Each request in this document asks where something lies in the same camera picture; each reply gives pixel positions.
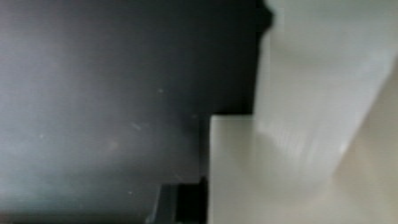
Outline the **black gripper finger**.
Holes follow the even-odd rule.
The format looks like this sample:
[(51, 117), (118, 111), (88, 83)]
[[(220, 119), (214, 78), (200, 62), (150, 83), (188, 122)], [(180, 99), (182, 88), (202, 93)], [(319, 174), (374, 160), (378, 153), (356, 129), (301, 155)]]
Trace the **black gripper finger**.
[(207, 179), (196, 183), (166, 183), (145, 224), (207, 224)]

